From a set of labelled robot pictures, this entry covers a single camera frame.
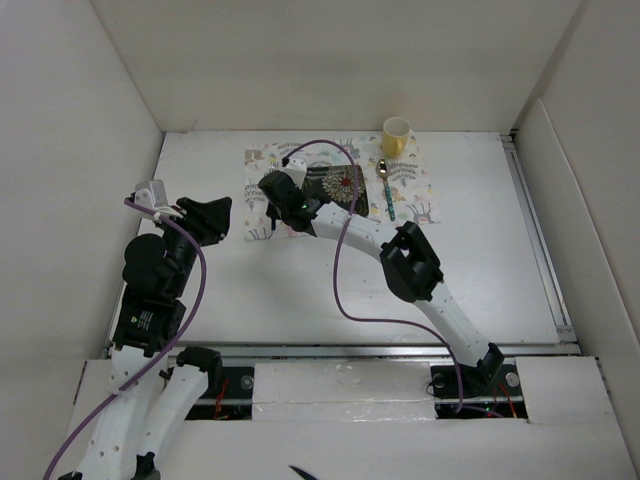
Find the black floral square plate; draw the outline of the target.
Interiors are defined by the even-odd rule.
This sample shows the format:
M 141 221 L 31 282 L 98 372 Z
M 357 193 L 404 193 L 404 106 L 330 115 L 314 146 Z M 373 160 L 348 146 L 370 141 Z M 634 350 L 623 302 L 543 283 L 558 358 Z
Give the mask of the black floral square plate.
M 357 175 L 351 165 L 315 166 L 307 169 L 301 190 L 306 197 L 319 199 L 322 203 L 336 203 L 349 210 L 354 191 L 357 199 L 354 213 L 369 216 L 369 200 L 366 183 L 360 166 Z

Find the spoon with teal handle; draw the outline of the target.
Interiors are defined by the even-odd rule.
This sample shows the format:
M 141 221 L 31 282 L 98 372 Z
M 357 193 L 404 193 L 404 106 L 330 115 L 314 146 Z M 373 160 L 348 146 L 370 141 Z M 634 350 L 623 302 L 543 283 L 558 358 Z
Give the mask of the spoon with teal handle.
M 395 209 L 393 205 L 393 195 L 388 182 L 389 168 L 387 166 L 386 161 L 384 159 L 379 159 L 376 163 L 375 170 L 376 170 L 377 176 L 382 180 L 382 183 L 383 183 L 384 195 L 387 203 L 389 218 L 391 221 L 395 221 L 396 214 L 395 214 Z

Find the white floral cloth napkin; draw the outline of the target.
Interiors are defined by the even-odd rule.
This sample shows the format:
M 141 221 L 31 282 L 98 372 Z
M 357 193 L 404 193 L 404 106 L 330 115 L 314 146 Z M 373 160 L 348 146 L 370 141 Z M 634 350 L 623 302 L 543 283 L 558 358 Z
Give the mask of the white floral cloth napkin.
M 273 143 L 252 146 L 245 150 L 245 235 L 247 242 L 269 240 L 270 219 L 266 215 L 267 199 L 258 188 L 259 181 L 281 166 L 281 160 L 298 143 Z M 388 215 L 382 180 L 376 174 L 376 163 L 383 159 L 381 136 L 365 135 L 338 138 L 333 145 L 314 144 L 296 153 L 292 158 L 302 159 L 307 169 L 315 166 L 351 165 L 354 175 L 360 166 L 369 200 L 368 218 L 385 225 L 401 226 L 407 221 L 419 225 L 439 223 L 441 216 L 434 199 L 427 161 L 419 150 L 417 140 L 411 136 L 398 158 L 387 159 L 388 182 L 393 195 L 396 220 Z M 272 238 L 298 237 L 292 228 L 277 223 Z

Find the yellow ceramic mug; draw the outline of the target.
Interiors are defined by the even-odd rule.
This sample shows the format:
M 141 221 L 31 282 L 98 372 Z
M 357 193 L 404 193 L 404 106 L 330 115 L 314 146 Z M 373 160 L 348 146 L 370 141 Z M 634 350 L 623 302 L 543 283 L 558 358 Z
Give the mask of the yellow ceramic mug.
M 391 158 L 400 156 L 406 148 L 411 135 L 410 123 L 401 117 L 392 117 L 383 123 L 381 148 Z

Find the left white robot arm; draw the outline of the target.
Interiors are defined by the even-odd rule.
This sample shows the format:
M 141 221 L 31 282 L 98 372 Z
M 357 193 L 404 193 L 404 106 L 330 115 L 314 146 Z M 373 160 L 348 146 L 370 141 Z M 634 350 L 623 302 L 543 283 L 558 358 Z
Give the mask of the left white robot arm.
M 127 245 L 125 289 L 111 340 L 109 395 L 65 440 L 69 447 L 95 426 L 78 465 L 67 479 L 158 479 L 161 465 L 198 399 L 225 388 L 219 352 L 185 348 L 174 367 L 167 355 L 186 332 L 204 297 L 206 246 L 223 240 L 230 227 L 228 197 L 200 203 L 150 200 L 149 190 L 124 203 L 147 215 L 162 234 L 143 234 Z M 200 269 L 195 307 L 180 298 L 194 267 Z

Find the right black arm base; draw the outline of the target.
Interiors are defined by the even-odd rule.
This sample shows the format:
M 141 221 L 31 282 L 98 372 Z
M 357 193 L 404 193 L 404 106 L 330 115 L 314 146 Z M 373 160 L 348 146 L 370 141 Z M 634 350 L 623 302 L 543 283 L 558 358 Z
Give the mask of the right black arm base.
M 503 364 L 489 386 L 473 383 L 471 374 L 462 372 L 462 392 L 453 365 L 432 365 L 430 373 L 425 390 L 434 399 L 437 420 L 528 418 L 514 363 Z

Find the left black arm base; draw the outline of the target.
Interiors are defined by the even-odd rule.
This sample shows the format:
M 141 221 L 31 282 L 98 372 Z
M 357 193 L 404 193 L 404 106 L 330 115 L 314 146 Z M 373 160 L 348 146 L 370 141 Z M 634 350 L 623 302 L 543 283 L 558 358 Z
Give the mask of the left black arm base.
M 225 366 L 220 388 L 205 393 L 188 412 L 188 421 L 234 421 L 252 418 L 253 366 Z

